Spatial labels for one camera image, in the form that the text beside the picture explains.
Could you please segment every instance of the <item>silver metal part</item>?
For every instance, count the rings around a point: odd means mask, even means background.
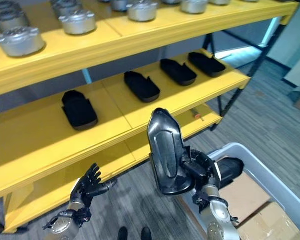
[[[230,3],[231,0],[209,0],[209,3],[215,5],[227,5]]]
[[[79,226],[69,217],[58,217],[49,229],[45,240],[73,240],[79,232]]]
[[[179,4],[181,0],[161,0],[163,3],[166,4]]]
[[[219,197],[218,188],[207,184],[202,191],[208,196]],[[240,236],[231,223],[231,216],[224,202],[214,199],[201,212],[201,219],[207,226],[208,240],[239,240]]]
[[[14,10],[16,12],[22,11],[20,5],[17,4],[16,2],[8,1],[8,0],[0,1],[0,13],[7,10]]]
[[[82,3],[78,0],[54,0],[51,1],[51,5],[57,18],[83,9]]]
[[[127,6],[128,17],[131,20],[138,22],[145,22],[153,20],[156,16],[156,2],[146,2],[138,4],[128,4]]]
[[[219,197],[219,190],[215,185],[206,184],[202,187],[202,191],[206,192],[208,196]]]
[[[60,16],[59,21],[67,34],[85,34],[95,29],[94,13],[88,10],[78,10],[73,14]]]
[[[36,27],[15,27],[0,33],[0,47],[11,57],[20,57],[44,47],[39,29]]]
[[[128,4],[128,0],[110,0],[111,8],[114,11],[124,12],[127,10],[126,6]]]
[[[15,28],[29,26],[29,21],[22,11],[7,9],[0,12],[0,32]]]
[[[69,201],[67,209],[73,209],[75,211],[78,211],[82,207],[84,207],[84,203],[81,199],[76,198],[74,200]]]
[[[205,11],[208,0],[182,0],[181,11],[190,14],[201,14]]]

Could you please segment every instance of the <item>shelving unit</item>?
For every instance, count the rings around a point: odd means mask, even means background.
[[[182,128],[183,137],[188,137],[221,120],[220,116],[207,105],[202,104],[196,109],[202,116],[200,119],[194,119],[190,111],[176,117]],[[120,142],[34,182],[33,188],[30,187],[30,195],[24,201],[15,204],[10,200],[6,203],[5,232],[9,233],[68,201],[77,177],[83,175],[93,162],[97,162],[100,166],[102,180],[107,180],[147,159],[149,152],[146,132],[141,132],[126,142]],[[14,191],[11,199],[13,196],[21,196],[28,188],[29,186],[25,186]]]
[[[133,95],[123,74],[78,87],[99,119],[86,131],[76,131],[67,122],[61,109],[63,92],[0,114],[0,197],[144,131],[157,107],[176,116],[231,89],[243,88],[249,80],[230,66],[220,77],[211,78],[187,62],[186,54],[174,59],[186,62],[197,73],[193,84],[177,85],[157,62],[135,69],[150,75],[161,90],[151,103]]]
[[[48,2],[25,7],[32,26],[37,26],[46,48],[37,54],[9,58],[0,49],[0,94],[52,77],[161,47],[277,16],[288,18],[297,2],[232,0],[227,6],[209,4],[204,14],[186,14],[179,6],[160,5],[150,22],[129,21],[126,14],[112,12],[107,3],[84,0],[97,14],[97,30],[83,36],[63,32]]]
[[[24,8],[31,25],[41,30],[46,47],[22,58],[9,58],[0,49],[0,94],[243,24],[283,16],[281,25],[285,25],[298,3],[232,0],[228,6],[210,4],[198,15],[160,4],[156,19],[146,23],[129,21],[126,14],[112,12],[108,3],[83,0],[83,5],[96,13],[97,30],[82,36],[66,35],[47,2]],[[86,131],[77,132],[67,122],[61,109],[63,92],[0,113],[4,232],[13,233],[18,226],[66,202],[75,180],[92,162],[100,165],[102,178],[107,180],[147,159],[150,149],[145,130],[155,108],[166,108],[180,123],[183,137],[189,137],[219,123],[250,79],[228,65],[220,77],[210,78],[190,64],[186,54],[173,59],[195,71],[196,81],[181,87],[160,70],[157,62],[135,69],[150,76],[161,90],[151,103],[142,103],[131,93],[123,74],[76,88],[90,99],[99,119]],[[219,96],[233,89],[236,93],[220,114],[204,104],[215,97],[220,102]],[[193,118],[192,108],[202,118]]]

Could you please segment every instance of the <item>black plastic tray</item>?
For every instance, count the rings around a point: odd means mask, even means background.
[[[151,81],[150,77],[145,78],[140,73],[125,72],[124,82],[142,102],[152,102],[160,95],[160,89]]]
[[[225,70],[225,66],[220,63],[215,57],[209,58],[201,53],[190,52],[188,55],[188,59],[198,69],[212,78],[220,76]]]
[[[84,95],[76,90],[67,91],[63,97],[63,111],[75,130],[85,130],[96,125],[97,115]]]
[[[187,86],[195,81],[196,73],[189,69],[185,63],[180,65],[177,61],[170,59],[160,60],[160,68],[176,83]]]

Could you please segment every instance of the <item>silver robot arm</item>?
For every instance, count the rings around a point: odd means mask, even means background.
[[[92,198],[107,192],[117,180],[104,183],[99,178],[101,172],[94,163],[73,188],[66,210],[54,216],[43,229],[47,231],[44,240],[73,240],[83,223],[91,218],[90,205]]]
[[[239,240],[240,236],[231,222],[227,202],[220,198],[217,187],[206,185],[203,191],[212,197],[200,217],[207,227],[208,240]]]
[[[206,226],[208,240],[239,240],[240,236],[232,224],[228,203],[219,195],[221,173],[218,164],[201,153],[199,162],[210,165],[207,184],[193,195],[193,202],[199,206],[200,217]]]

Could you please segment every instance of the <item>black object held by robot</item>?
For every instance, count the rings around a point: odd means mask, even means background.
[[[193,203],[199,206],[208,239],[240,239],[231,223],[228,203],[219,196],[219,188],[242,173],[243,162],[225,158],[217,163],[203,152],[184,146],[178,123],[165,109],[152,112],[147,134],[159,191],[164,195],[179,195],[195,190]]]

